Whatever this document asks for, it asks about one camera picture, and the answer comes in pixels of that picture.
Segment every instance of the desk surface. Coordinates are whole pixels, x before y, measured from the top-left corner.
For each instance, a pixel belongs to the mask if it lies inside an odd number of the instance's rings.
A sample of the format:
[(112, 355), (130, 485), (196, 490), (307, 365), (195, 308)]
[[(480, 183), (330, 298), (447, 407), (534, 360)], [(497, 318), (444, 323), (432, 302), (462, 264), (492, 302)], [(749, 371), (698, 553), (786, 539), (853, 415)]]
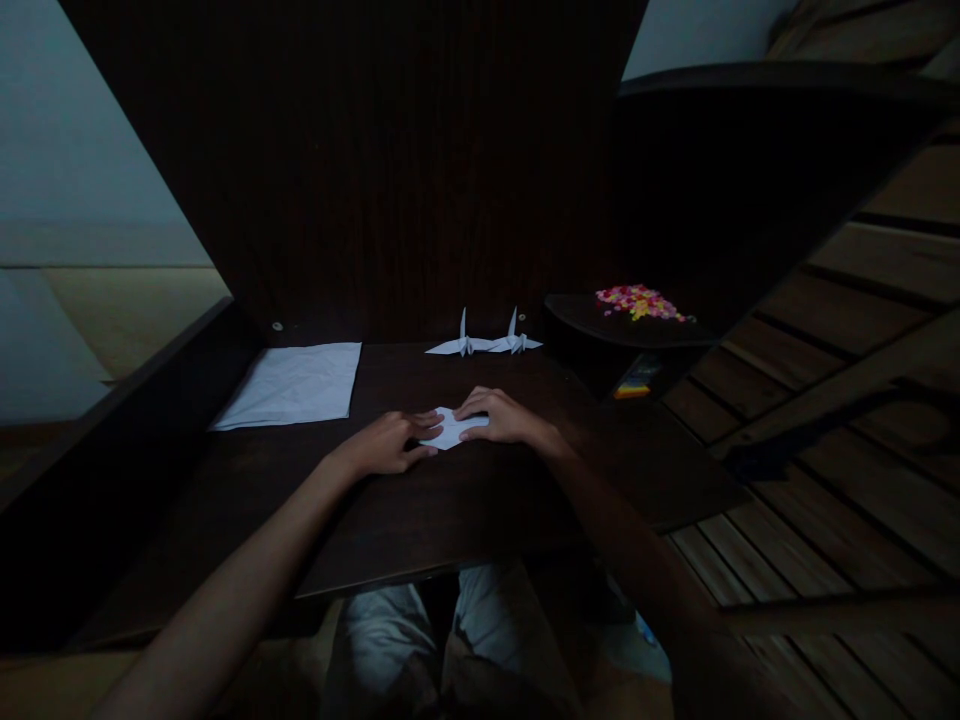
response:
[[(746, 500), (658, 405), (600, 407), (542, 350), (462, 358), (425, 355), (430, 346), (365, 346), (348, 419), (209, 433), (193, 481), (75, 644), (162, 626), (342, 440), (388, 410), (456, 407), (478, 384), (503, 388), (564, 429), (659, 531)], [(318, 544), (297, 597), (583, 539), (570, 505), (527, 447), (463, 444), (405, 475), (368, 478), (355, 488)]]

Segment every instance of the paper crane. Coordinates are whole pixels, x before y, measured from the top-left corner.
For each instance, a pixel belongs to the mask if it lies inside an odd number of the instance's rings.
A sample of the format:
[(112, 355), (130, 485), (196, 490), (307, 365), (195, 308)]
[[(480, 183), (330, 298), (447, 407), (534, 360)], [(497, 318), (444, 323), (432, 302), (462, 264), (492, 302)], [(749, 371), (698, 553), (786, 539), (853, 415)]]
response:
[(467, 335), (467, 309), (463, 309), (463, 315), (460, 317), (460, 338), (458, 340), (449, 340), (437, 345), (435, 348), (427, 350), (432, 355), (453, 355), (460, 353), (463, 355), (472, 355), (476, 352), (507, 352), (511, 354), (523, 352), (527, 349), (533, 349), (543, 345), (541, 342), (527, 337), (526, 333), (516, 335), (517, 330), (517, 308), (513, 309), (513, 317), (510, 318), (510, 328), (507, 330), (506, 337), (496, 340), (484, 340), (483, 338), (472, 338)]

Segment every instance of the small shelf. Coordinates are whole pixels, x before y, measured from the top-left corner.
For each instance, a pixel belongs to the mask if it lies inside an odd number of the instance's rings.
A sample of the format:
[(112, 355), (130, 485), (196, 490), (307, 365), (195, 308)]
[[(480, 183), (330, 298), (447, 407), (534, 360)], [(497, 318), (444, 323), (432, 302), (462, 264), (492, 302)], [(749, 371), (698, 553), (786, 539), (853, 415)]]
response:
[(544, 303), (558, 320), (604, 342), (646, 350), (703, 347), (718, 338), (699, 323), (643, 317), (632, 320), (627, 313), (604, 317), (593, 295), (547, 295)]

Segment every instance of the folded paper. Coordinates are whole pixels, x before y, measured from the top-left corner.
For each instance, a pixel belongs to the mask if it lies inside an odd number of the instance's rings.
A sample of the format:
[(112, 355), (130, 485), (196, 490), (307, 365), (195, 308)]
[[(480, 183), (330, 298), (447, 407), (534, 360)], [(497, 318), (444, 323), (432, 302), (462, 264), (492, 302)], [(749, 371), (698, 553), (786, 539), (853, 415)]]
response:
[(329, 343), (265, 351), (210, 429), (349, 417), (360, 347)]
[(431, 355), (454, 355), (460, 353), (463, 355), (472, 355), (474, 352), (507, 352), (511, 354), (532, 350), (538, 348), (543, 343), (528, 338), (526, 333), (516, 334), (517, 330), (517, 309), (513, 309), (513, 317), (510, 318), (510, 327), (507, 330), (506, 337), (496, 340), (484, 340), (482, 338), (472, 338), (467, 335), (467, 309), (463, 309), (460, 316), (460, 338), (457, 340), (448, 340), (445, 343), (430, 348), (427, 353)]
[(460, 444), (460, 433), (472, 427), (486, 427), (490, 424), (490, 418), (486, 415), (474, 415), (466, 420), (454, 420), (453, 410), (450, 408), (437, 408), (437, 413), (443, 415), (441, 427), (443, 432), (433, 440), (421, 440), (421, 445), (430, 445), (440, 450), (449, 450)]

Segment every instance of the hand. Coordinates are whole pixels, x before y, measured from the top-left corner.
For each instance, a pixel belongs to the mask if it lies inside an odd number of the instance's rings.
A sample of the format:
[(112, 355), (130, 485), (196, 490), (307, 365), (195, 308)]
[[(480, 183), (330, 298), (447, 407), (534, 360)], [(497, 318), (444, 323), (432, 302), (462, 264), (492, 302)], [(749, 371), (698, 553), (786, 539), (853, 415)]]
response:
[(436, 410), (408, 415), (389, 412), (368, 425), (330, 453), (325, 461), (333, 463), (354, 480), (374, 473), (395, 475), (406, 472), (414, 463), (437, 454), (437, 449), (420, 445), (404, 451), (408, 440), (432, 440), (441, 432), (443, 415)]
[(490, 440), (492, 442), (523, 442), (536, 450), (559, 438), (557, 429), (536, 413), (507, 395), (503, 390), (491, 390), (477, 386), (453, 411), (453, 417), (463, 420), (470, 415), (485, 412), (490, 424), (476, 427), (460, 434), (461, 440)]

